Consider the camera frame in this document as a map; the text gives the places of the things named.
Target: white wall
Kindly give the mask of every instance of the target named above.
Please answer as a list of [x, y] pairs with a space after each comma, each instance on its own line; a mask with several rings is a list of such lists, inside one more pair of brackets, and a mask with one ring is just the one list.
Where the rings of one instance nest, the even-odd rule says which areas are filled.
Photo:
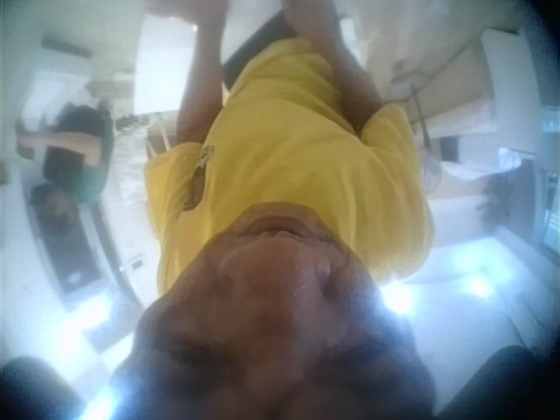
[[[153, 234], [146, 203], [124, 204], [113, 164], [101, 196], [103, 212], [116, 252], [134, 292], [144, 307], [158, 298], [158, 265], [161, 251]], [[133, 269], [141, 259], [143, 266]]]

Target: hand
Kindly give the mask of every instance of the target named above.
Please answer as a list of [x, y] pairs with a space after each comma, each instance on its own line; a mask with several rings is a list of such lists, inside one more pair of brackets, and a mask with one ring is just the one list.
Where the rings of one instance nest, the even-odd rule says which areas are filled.
[[333, 0], [282, 0], [286, 21], [320, 52], [342, 42]]
[[151, 0], [148, 9], [162, 18], [180, 18], [213, 29], [225, 25], [228, 6], [228, 0]]

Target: light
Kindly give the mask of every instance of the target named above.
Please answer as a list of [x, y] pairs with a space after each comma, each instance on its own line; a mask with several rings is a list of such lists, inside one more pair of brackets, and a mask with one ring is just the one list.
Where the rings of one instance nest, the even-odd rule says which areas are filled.
[[109, 420], [117, 405], [116, 395], [112, 388], [104, 388], [89, 402], [79, 420]]
[[468, 277], [465, 291], [477, 298], [486, 299], [494, 293], [494, 287], [486, 277], [481, 274], [475, 274]]
[[82, 330], [92, 330], [109, 319], [111, 302], [104, 295], [81, 303], [72, 314], [73, 321]]
[[412, 311], [412, 291], [402, 283], [393, 282], [381, 287], [385, 305], [393, 312], [404, 315]]
[[484, 262], [484, 253], [480, 247], [467, 247], [453, 257], [453, 263], [460, 274], [480, 270]]

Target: black object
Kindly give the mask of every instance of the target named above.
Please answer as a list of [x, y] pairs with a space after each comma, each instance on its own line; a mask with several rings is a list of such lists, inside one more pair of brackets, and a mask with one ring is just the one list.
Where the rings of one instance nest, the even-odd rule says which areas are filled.
[[558, 345], [546, 363], [525, 348], [506, 347], [479, 369], [438, 419], [558, 419], [558, 362]]
[[442, 137], [439, 139], [441, 160], [444, 162], [459, 163], [459, 140], [454, 137]]
[[255, 35], [253, 35], [224, 65], [224, 82], [227, 90], [231, 90], [245, 66], [258, 54], [276, 41], [295, 38], [296, 33], [286, 22], [284, 13], [279, 12]]
[[43, 184], [35, 187], [31, 193], [33, 210], [37, 216], [41, 238], [54, 268], [59, 287], [65, 295], [80, 290], [99, 279], [102, 273], [97, 267], [94, 254], [89, 247], [88, 238], [81, 222], [77, 220], [64, 235], [49, 234], [52, 227], [45, 226], [40, 215], [41, 201], [53, 189], [52, 185]]
[[4, 420], [74, 420], [85, 408], [51, 367], [31, 357], [2, 369], [0, 398]]

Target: man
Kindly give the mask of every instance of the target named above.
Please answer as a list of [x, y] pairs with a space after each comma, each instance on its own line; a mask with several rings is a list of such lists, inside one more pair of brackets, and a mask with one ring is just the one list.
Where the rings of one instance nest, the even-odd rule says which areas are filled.
[[198, 26], [178, 142], [146, 169], [163, 296], [115, 376], [116, 418], [431, 418], [434, 387], [377, 284], [424, 260], [431, 217], [403, 111], [344, 47], [331, 0], [222, 107], [225, 0]]
[[33, 204], [46, 232], [62, 236], [78, 218], [78, 204], [99, 199], [113, 152], [113, 124], [104, 106], [67, 106], [54, 129], [43, 123], [29, 132], [20, 122], [18, 140], [24, 148], [47, 148], [43, 175], [49, 184], [33, 192]]

